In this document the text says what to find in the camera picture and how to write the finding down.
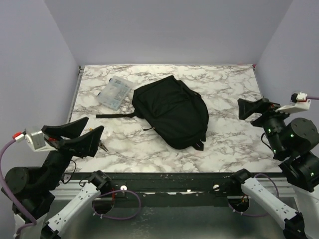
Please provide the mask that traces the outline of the black student backpack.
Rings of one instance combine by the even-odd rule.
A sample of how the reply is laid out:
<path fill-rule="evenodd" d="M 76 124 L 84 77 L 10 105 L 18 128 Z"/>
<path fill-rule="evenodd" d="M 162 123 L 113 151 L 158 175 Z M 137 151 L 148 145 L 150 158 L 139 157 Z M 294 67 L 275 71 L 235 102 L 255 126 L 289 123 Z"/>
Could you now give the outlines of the black student backpack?
<path fill-rule="evenodd" d="M 209 113 L 201 95 L 173 75 L 134 90 L 130 114 L 100 114 L 98 119 L 145 119 L 174 149 L 203 151 Z"/>

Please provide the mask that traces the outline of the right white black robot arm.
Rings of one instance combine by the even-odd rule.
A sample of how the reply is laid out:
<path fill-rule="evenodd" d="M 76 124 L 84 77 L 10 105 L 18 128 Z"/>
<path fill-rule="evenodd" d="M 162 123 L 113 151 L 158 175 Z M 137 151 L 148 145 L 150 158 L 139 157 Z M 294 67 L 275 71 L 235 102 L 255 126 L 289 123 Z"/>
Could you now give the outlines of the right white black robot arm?
<path fill-rule="evenodd" d="M 239 119 L 252 114 L 260 116 L 251 122 L 264 130 L 274 159 L 295 192 L 299 209 L 294 210 L 265 189 L 246 169 L 230 176 L 229 189 L 255 200 L 282 228 L 287 239 L 317 239 L 319 237 L 319 158 L 311 150 L 319 143 L 319 133 L 311 120 L 291 114 L 307 111 L 311 97 L 305 93 L 292 95 L 291 105 L 281 106 L 266 98 L 257 101 L 238 99 Z"/>

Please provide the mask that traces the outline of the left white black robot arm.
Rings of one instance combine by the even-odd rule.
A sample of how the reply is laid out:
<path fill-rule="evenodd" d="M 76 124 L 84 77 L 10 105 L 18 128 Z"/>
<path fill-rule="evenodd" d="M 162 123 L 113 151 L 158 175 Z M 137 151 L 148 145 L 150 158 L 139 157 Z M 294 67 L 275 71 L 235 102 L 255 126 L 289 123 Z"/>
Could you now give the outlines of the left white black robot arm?
<path fill-rule="evenodd" d="M 11 145 L 25 140 L 34 152 L 49 152 L 42 166 L 14 167 L 0 177 L 1 191 L 12 201 L 15 239 L 60 239 L 88 204 L 110 193 L 110 179 L 102 171 L 95 171 L 60 212 L 46 218 L 55 199 L 52 191 L 61 182 L 72 158 L 94 157 L 99 149 L 104 127 L 83 133 L 88 120 L 83 117 L 59 126 L 26 128 L 0 151 L 3 155 Z"/>

